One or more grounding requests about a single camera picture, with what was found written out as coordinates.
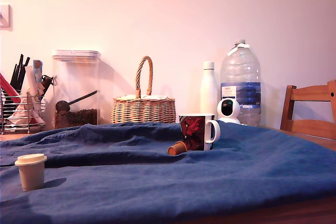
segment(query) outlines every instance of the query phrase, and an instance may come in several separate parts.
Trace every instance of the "white insulated bottle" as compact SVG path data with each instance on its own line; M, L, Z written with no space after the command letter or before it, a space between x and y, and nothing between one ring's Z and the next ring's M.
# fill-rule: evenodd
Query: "white insulated bottle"
M215 63L206 61L203 64L201 84L201 113L214 114L217 120L218 85L215 78Z

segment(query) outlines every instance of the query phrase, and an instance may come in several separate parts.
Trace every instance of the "mug handle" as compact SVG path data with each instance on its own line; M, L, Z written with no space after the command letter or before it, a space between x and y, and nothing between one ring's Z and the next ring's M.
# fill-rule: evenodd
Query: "mug handle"
M212 144L213 142L216 142L220 136L221 136L221 128L219 127L219 124L215 120L209 120L206 122L206 124L211 123L215 128L215 136L212 139L205 140L206 144Z

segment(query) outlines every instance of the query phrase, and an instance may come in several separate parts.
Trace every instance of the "wooden chair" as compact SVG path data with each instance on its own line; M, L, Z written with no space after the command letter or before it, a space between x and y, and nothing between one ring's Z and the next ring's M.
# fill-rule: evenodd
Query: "wooden chair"
M334 123L319 120L293 120L295 101L331 102ZM281 130L336 140L336 80L329 81L327 85L301 89L297 89L296 86L287 86L283 107Z

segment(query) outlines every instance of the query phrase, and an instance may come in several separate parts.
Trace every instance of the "paper cup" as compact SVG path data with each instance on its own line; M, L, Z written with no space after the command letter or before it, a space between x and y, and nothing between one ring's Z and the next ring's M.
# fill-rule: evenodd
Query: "paper cup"
M176 144L168 148L168 154L171 156L175 156L183 152L187 152L187 146L182 141L178 141Z
M44 154L30 154L17 158L15 165L19 167L20 179L24 191L42 188L44 185Z

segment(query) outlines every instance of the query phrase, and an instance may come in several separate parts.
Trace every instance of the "red handle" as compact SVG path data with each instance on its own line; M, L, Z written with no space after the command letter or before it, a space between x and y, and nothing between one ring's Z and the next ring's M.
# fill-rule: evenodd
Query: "red handle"
M6 93L11 97L11 100L15 103L21 103L21 99L16 90L6 81L6 79L0 73L0 87L2 87Z

